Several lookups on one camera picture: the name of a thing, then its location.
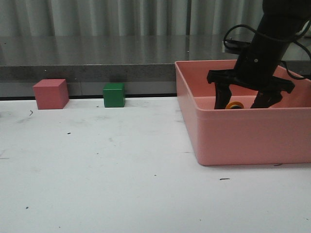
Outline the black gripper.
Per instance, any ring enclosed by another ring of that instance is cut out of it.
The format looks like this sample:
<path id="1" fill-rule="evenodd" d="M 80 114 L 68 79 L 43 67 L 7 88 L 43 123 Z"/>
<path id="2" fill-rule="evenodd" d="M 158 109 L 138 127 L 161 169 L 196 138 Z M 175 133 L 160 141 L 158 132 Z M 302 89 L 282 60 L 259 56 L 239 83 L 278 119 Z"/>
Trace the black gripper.
<path id="1" fill-rule="evenodd" d="M 291 93 L 294 83 L 274 76 L 289 43 L 254 38 L 243 49 L 233 69 L 210 70 L 208 83 L 215 83 L 214 109 L 225 109 L 231 99 L 229 85 L 259 91 L 251 108 L 269 108 L 282 100 L 280 91 Z"/>

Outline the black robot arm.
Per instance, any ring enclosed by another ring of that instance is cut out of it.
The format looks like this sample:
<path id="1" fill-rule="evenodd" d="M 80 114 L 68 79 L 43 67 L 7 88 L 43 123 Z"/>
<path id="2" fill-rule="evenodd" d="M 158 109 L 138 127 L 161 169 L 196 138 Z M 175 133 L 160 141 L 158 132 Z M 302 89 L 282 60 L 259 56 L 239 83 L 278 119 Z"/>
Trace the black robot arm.
<path id="1" fill-rule="evenodd" d="M 290 94 L 292 81 L 274 76 L 277 66 L 291 43 L 306 33 L 311 23 L 309 0 L 265 0 L 263 17 L 256 30 L 244 25 L 255 35 L 250 43 L 229 39 L 223 45 L 227 52 L 238 54 L 233 69 L 210 70 L 208 83 L 215 84 L 215 109 L 225 109 L 232 93 L 231 85 L 257 91 L 252 108 L 269 108 L 282 100 L 282 92 Z"/>

